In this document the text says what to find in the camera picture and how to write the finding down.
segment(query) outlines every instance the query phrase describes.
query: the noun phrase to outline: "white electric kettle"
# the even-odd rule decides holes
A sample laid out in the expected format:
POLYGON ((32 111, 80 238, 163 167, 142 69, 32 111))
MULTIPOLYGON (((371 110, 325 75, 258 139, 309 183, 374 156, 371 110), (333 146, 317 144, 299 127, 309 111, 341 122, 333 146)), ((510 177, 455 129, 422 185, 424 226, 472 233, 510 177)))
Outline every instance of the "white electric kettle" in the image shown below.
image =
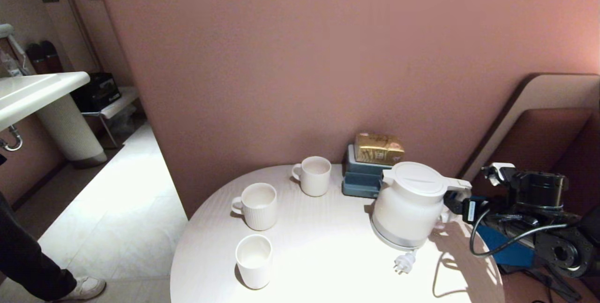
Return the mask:
POLYGON ((468 181, 443 177, 418 162, 399 162, 391 170, 384 170, 371 217, 375 234, 398 249, 420 247, 442 213, 447 190, 471 196, 468 181))

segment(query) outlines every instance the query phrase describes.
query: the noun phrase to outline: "floor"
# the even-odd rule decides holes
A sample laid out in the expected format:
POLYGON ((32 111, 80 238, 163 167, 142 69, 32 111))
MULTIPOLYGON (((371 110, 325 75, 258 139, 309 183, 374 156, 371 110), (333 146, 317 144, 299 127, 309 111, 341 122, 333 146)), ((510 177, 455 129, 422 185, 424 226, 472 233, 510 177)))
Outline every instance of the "floor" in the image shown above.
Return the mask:
MULTIPOLYGON (((40 236, 43 252, 58 265, 75 276, 107 280, 105 292, 88 302, 168 303, 171 261, 186 215, 148 124, 114 152, 107 151, 114 157, 83 190, 90 172, 64 168, 19 208, 17 218, 40 236), (76 196, 45 227, 48 212, 70 201, 56 195, 66 188, 76 196)), ((0 286, 0 303, 39 302, 10 279, 0 286)))

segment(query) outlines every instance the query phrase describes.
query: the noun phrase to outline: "black box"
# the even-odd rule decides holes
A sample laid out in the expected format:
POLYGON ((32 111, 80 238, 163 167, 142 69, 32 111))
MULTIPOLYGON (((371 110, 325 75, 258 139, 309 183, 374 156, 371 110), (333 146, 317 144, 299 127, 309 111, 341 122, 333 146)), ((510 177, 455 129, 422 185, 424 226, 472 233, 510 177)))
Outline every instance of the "black box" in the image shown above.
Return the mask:
POLYGON ((90 74, 90 82, 71 92, 81 112, 99 112, 120 98, 119 89, 112 74, 99 72, 90 74))

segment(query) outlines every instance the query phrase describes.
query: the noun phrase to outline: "gold package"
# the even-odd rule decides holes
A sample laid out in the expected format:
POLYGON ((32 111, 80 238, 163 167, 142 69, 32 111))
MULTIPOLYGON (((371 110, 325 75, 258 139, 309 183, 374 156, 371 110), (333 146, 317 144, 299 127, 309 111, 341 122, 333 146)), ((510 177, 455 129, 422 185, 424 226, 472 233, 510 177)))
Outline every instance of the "gold package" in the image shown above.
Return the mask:
POLYGON ((354 139, 354 158, 357 162, 393 166, 400 162, 405 149, 396 136, 360 133, 354 139))

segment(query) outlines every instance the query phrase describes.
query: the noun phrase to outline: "kettle lid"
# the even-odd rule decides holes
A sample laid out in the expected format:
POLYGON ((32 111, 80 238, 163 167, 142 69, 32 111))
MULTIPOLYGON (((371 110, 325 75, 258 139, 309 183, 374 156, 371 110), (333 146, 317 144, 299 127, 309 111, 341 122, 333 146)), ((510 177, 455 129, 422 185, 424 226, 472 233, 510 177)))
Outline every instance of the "kettle lid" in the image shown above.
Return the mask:
POLYGON ((435 169, 418 162, 399 162, 390 172, 405 190, 421 196, 439 196, 446 192, 446 178, 435 169))

